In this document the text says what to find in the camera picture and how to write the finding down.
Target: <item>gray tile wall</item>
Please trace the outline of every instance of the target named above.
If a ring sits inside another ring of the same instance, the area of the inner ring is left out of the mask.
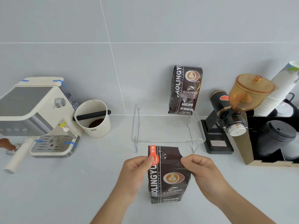
[[[299,60],[299,0],[0,0],[0,95],[30,76],[65,78],[113,114],[168,102],[174,65],[202,67],[197,110],[237,75],[271,79]],[[294,89],[299,105],[299,86]]]

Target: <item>coffee bag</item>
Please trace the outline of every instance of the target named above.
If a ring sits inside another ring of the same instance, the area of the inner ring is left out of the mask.
[[[202,83],[202,74],[201,67],[174,66],[168,113],[192,115]]]
[[[181,164],[178,147],[150,145],[148,154],[155,159],[148,171],[151,203],[181,201],[191,172]]]

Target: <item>black grinder base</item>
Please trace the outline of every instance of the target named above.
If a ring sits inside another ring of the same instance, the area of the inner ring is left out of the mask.
[[[208,130],[206,120],[200,120],[206,140],[204,146],[209,154],[232,154],[234,152],[226,133],[214,125]]]

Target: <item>hand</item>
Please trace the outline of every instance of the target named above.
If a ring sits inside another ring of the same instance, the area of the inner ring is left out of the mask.
[[[210,158],[191,154],[182,157],[181,162],[192,172],[200,191],[214,205],[219,206],[224,194],[232,190]]]
[[[144,174],[150,169],[154,157],[138,156],[124,162],[117,183],[112,191],[127,203],[132,203],[140,190]]]

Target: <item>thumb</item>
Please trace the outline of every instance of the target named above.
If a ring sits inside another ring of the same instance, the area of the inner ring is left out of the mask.
[[[188,160],[185,157],[181,158],[181,163],[186,169],[195,173],[197,176],[204,177],[205,167],[193,163],[192,161]]]
[[[144,176],[144,174],[150,169],[152,164],[154,163],[154,157],[149,156],[146,160],[136,169],[138,174]]]

